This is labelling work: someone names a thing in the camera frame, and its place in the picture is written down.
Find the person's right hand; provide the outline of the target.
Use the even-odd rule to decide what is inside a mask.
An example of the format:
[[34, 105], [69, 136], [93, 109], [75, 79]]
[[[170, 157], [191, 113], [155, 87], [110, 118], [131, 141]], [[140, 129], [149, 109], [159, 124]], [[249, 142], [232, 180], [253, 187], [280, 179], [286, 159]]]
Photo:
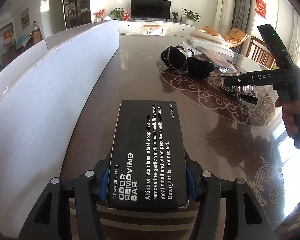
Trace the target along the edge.
[[282, 107], [282, 120], [288, 136], [294, 137], [298, 133], [298, 128], [294, 117], [300, 115], [300, 100], [283, 103], [280, 98], [277, 98], [275, 107]]

